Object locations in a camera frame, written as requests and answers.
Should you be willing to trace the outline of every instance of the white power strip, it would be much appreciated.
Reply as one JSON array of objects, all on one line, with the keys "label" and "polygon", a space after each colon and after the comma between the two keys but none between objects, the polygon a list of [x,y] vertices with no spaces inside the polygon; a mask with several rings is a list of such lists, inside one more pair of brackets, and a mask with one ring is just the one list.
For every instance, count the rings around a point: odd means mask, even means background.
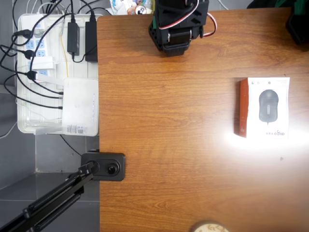
[{"label": "white power strip", "polygon": [[[39,21],[44,15],[43,14],[33,14],[33,15],[26,15],[21,18],[21,24],[23,29],[29,29],[32,30],[34,25]],[[42,20],[37,26],[36,26],[36,32],[41,31],[41,33],[35,34],[31,40],[25,45],[25,50],[32,50],[34,51],[37,46],[39,46],[39,49],[36,53],[36,57],[34,58],[33,62],[36,62],[37,58],[43,58],[43,57],[49,57],[48,52],[48,40],[47,36],[44,37],[42,42],[39,45],[40,39],[43,36],[44,32],[46,31],[45,22]],[[38,71],[39,74],[50,76],[51,72],[46,69],[36,69],[35,67],[32,67],[33,70]]]}]

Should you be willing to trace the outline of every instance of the computer mouse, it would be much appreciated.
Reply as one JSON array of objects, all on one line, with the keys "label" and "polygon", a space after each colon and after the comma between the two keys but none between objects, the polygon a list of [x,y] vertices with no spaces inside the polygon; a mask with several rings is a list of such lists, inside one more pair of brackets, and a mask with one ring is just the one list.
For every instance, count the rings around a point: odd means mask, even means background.
[{"label": "computer mouse", "polygon": [[275,122],[278,119],[278,102],[277,93],[271,89],[261,93],[259,117],[262,122]]}]

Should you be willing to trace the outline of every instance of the wooden desk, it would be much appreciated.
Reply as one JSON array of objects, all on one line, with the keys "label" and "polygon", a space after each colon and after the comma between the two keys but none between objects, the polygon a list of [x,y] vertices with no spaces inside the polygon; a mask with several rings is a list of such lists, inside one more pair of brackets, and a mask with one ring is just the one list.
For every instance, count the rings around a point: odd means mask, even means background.
[{"label": "wooden desk", "polygon": [[[188,232],[204,220],[309,231],[309,53],[285,29],[289,14],[213,12],[218,32],[173,58],[149,37],[151,15],[98,20],[100,150],[127,158],[123,182],[101,182],[102,232]],[[234,134],[238,81],[255,76],[291,77],[289,141]]]}]

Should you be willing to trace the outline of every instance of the power adapter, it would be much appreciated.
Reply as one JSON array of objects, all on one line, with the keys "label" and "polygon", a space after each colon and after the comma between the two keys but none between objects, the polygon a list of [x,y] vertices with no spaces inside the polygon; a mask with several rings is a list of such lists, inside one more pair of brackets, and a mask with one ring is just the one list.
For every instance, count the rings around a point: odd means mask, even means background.
[{"label": "power adapter", "polygon": [[97,42],[97,22],[94,18],[90,18],[90,22],[86,22],[85,30],[85,60],[87,62],[97,62],[98,61],[98,42]]},{"label": "power adapter", "polygon": [[68,53],[79,56],[80,29],[75,19],[68,23]]}]

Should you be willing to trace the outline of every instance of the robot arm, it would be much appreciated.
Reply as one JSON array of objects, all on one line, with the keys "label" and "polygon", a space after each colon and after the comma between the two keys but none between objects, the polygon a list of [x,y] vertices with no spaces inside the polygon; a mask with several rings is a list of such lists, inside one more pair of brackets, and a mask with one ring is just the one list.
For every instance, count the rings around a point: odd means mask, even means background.
[{"label": "robot arm", "polygon": [[209,0],[156,0],[149,34],[160,51],[179,56],[191,40],[203,38]]}]

